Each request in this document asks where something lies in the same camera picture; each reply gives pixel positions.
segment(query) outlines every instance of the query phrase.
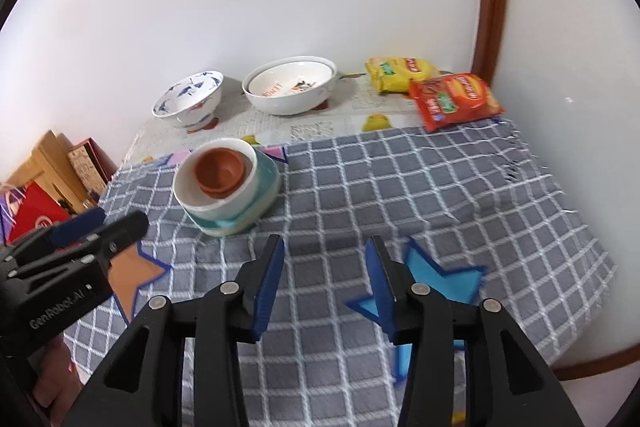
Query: orange clay bowl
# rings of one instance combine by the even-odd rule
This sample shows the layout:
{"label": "orange clay bowl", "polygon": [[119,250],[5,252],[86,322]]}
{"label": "orange clay bowl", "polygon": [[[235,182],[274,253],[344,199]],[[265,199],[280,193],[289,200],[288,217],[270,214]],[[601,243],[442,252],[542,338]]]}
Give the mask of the orange clay bowl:
{"label": "orange clay bowl", "polygon": [[233,149],[211,149],[198,159],[193,170],[200,190],[221,200],[242,184],[246,170],[244,155]]}

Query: metal screw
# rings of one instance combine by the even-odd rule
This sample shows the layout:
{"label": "metal screw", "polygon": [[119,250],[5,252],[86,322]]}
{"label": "metal screw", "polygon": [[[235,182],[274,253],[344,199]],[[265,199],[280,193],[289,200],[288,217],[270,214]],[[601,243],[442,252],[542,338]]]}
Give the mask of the metal screw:
{"label": "metal screw", "polygon": [[488,312],[497,313],[502,309],[502,304],[495,299],[487,299],[482,303],[482,307]]}
{"label": "metal screw", "polygon": [[429,295],[431,287],[424,282],[415,282],[411,285],[411,291],[416,295]]}
{"label": "metal screw", "polygon": [[233,295],[240,289],[240,285],[235,281],[223,282],[220,285],[220,291],[225,295]]}
{"label": "metal screw", "polygon": [[149,299],[149,307],[152,310],[159,310],[166,304],[166,299],[161,295],[157,295],[155,297],[151,297]]}

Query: tablecloth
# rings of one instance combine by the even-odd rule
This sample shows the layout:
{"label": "tablecloth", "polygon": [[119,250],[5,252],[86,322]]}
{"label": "tablecloth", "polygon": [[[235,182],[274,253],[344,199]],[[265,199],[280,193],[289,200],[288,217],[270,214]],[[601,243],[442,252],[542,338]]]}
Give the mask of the tablecloth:
{"label": "tablecloth", "polygon": [[[171,192],[162,158],[120,168],[100,200],[108,219],[134,208],[150,220],[145,251],[173,269],[143,291],[173,301],[203,295],[254,259],[270,233],[286,263],[269,330],[239,346],[251,424],[296,427],[396,425],[402,388],[380,328],[344,301],[369,290],[364,243],[380,234],[401,258],[412,236],[444,267],[486,267],[481,297],[499,299],[547,362],[601,307],[615,266],[553,175],[511,122],[482,120],[427,134],[393,128],[286,146],[276,203],[248,232],[207,237]],[[113,299],[66,332],[74,360],[97,367],[124,330]],[[192,418],[193,345],[183,377]],[[456,409],[464,369],[456,359]]]}

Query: newspaper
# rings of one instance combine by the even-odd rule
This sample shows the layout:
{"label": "newspaper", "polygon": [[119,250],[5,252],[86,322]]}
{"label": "newspaper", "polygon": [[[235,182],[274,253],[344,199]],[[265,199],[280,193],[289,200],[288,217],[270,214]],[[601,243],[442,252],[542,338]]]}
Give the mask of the newspaper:
{"label": "newspaper", "polygon": [[[327,108],[293,116],[273,116],[258,111],[237,83],[223,84],[222,102],[216,110],[219,119],[211,130],[187,134],[165,121],[147,121],[133,140],[123,163],[133,164],[145,157],[158,157],[222,137],[253,136],[261,145],[309,141],[349,136],[386,127],[421,125],[413,100],[402,94],[379,95],[369,78],[340,78],[327,101]],[[367,121],[374,118],[366,127]]]}

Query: red bag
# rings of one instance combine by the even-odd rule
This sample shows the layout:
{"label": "red bag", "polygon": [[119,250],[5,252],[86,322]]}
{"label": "red bag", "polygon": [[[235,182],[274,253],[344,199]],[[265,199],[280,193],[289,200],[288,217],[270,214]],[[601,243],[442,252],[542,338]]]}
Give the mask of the red bag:
{"label": "red bag", "polygon": [[485,81],[471,73],[448,74],[420,82],[412,80],[409,94],[415,99],[429,132],[452,123],[504,113]]}
{"label": "red bag", "polygon": [[70,217],[64,208],[33,182],[25,190],[22,204],[15,214],[15,225],[9,234],[9,243],[33,229],[50,227]]}

